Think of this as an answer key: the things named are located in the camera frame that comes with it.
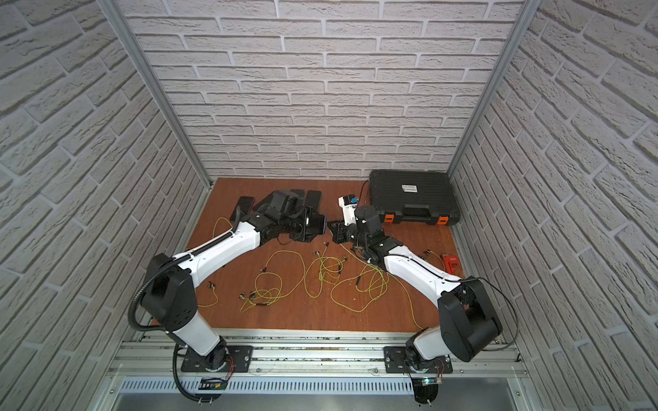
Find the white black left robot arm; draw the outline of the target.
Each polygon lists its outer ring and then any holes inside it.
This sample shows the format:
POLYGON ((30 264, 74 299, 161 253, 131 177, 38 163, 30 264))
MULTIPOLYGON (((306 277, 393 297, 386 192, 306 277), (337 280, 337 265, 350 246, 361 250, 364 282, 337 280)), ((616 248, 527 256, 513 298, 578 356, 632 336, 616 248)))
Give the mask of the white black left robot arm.
POLYGON ((273 191, 254 207, 236 207, 231 229, 210 241, 174 256, 154 256, 142 287, 130 302, 130 326, 139 332, 163 331, 187 347, 202 368, 211 372, 222 369, 228 357, 226 341, 200 314, 197 288, 237 257, 282 234, 299 242, 324 235, 327 220, 319 212, 320 202, 321 193, 316 190, 273 191), (137 308, 144 308, 156 325, 140 324, 137 308))

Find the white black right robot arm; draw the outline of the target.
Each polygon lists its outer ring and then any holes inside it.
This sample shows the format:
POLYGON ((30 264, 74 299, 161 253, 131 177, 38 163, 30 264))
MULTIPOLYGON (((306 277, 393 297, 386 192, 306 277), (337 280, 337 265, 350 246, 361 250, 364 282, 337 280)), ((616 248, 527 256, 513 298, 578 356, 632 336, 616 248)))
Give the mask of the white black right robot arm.
POLYGON ((469 362, 502 334, 503 325, 481 280, 449 274, 386 235, 371 205, 341 202, 339 207, 343 219, 328 224, 333 240, 359 248, 367 263, 403 279, 439 312, 439 325, 418 332, 406 343, 405 362, 414 371, 447 356, 469 362))

